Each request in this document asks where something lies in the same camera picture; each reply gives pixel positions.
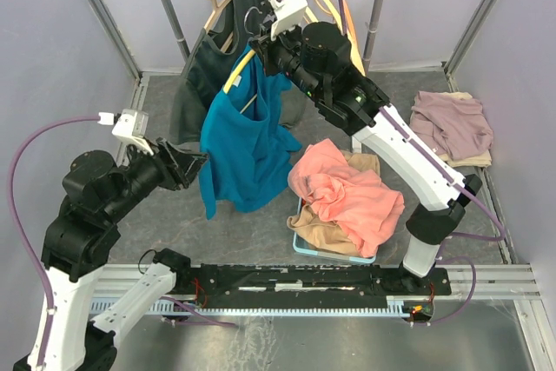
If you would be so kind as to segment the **yellow plastic hanger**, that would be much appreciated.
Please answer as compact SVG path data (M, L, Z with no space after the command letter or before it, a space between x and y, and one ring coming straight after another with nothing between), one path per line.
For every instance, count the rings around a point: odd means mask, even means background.
M248 11L246 12L245 16L244 16L244 29L249 33L252 34L252 32L250 32L248 30L247 27L247 20L248 20L248 16L249 14L255 10L259 15L262 14L262 12L259 10L259 8L257 6L252 6L251 8L248 9ZM228 80L224 83L224 85L222 86L222 92L225 93L226 95L229 93L231 87L234 85L235 80L237 79L237 77L242 73L243 69L246 67L246 65L249 63L249 61L255 56L255 51L252 49L249 49L248 52L244 55L244 57L240 60L240 62L235 66L235 68L231 71Z

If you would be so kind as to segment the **teal blue t shirt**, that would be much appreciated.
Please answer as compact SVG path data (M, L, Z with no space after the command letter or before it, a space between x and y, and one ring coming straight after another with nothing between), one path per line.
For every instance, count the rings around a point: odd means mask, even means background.
M288 186L290 155L301 143L279 124L281 105L264 94L248 96L261 85L247 66L226 95L220 90L202 125L200 149L208 161L199 174L206 217L219 201L242 213L256 211Z

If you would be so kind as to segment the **orange plastic hanger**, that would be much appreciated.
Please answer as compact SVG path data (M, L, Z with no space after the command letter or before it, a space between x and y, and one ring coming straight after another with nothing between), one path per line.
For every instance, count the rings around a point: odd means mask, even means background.
M351 43L351 61L354 64L354 66L358 69L358 71L362 74L365 75L365 69L363 66L363 62L361 60L361 54L359 52L359 48L358 48L358 43L357 43L357 36L356 36L356 31L355 31L355 27L354 27L354 22L353 22L353 18L351 16L350 13L350 9L348 7L347 1L345 0L345 4L346 4L346 13L347 13L347 19L348 19L348 25L349 25L349 32L347 34L347 37Z

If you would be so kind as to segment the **beige t shirt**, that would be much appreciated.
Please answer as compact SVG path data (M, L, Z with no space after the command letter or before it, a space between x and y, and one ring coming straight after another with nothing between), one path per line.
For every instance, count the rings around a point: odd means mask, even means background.
M372 154L341 151L347 165L359 171L372 170L380 173L379 158ZM340 226L334 222L324 222L306 204L301 204L300 212L287 219L287 226L310 246L341 255L360 256L356 245L348 238Z

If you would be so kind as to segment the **pink t shirt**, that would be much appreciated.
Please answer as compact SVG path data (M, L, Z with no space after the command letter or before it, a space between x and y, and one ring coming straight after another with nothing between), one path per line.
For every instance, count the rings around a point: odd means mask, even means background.
M405 208L401 192L372 170L349 167L329 139L308 146L290 171L288 185L322 221L340 226L363 257L376 256Z

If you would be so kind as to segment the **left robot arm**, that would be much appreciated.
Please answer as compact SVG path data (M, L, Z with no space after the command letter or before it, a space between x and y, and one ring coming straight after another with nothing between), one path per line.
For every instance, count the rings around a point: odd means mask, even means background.
M15 370L108 370L149 308L170 290L190 287L190 259L164 249L116 304L89 317L96 284L120 237L117 224L153 190L188 188L208 160L162 138L152 145L151 155L133 148L122 166L104 150L85 152L71 163L62 181L66 196L46 229L41 255L53 303L44 307L38 333L49 339L37 337Z

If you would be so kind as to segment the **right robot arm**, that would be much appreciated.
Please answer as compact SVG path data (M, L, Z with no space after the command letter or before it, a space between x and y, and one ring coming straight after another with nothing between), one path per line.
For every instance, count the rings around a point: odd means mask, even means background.
M475 200L481 179L447 165L404 123L388 96L352 63L352 44L335 24L295 26L277 36L264 25L248 44L266 75L283 74L327 122L377 153L417 195L398 275L402 289L418 294L429 285L441 244Z

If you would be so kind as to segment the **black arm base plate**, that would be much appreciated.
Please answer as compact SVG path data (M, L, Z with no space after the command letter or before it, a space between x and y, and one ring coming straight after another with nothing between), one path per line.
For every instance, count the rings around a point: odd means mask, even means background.
M186 295L201 308L240 312L384 308L390 296L408 300L452 294L443 268L419 278L403 268L376 265L153 266L144 281L154 300Z

